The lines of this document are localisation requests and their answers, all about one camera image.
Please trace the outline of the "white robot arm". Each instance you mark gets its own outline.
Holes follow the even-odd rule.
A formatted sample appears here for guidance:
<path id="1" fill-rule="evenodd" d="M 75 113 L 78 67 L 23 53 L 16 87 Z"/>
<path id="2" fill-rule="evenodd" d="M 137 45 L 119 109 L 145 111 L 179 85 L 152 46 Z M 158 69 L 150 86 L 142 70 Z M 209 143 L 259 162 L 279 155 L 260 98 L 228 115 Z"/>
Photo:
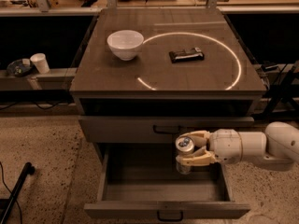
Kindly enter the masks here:
<path id="1" fill-rule="evenodd" d="M 189 174 L 210 164 L 251 162 L 274 171 L 288 171 L 299 162 L 299 130 L 288 123 L 272 122 L 263 132 L 218 129 L 194 131 L 176 140 L 177 170 Z"/>

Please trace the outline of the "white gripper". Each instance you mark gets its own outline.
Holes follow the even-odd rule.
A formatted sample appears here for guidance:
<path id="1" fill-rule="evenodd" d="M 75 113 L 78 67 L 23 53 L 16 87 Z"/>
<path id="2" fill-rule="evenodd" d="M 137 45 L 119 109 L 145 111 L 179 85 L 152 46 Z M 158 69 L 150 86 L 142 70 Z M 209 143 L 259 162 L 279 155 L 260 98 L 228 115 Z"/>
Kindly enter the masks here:
<path id="1" fill-rule="evenodd" d="M 219 129 L 214 133 L 201 130 L 185 133 L 196 147 L 192 154 L 177 155 L 176 161 L 183 166 L 203 167 L 215 162 L 223 164 L 237 163 L 242 157 L 241 138 L 235 130 Z M 204 146 L 209 140 L 209 150 Z"/>

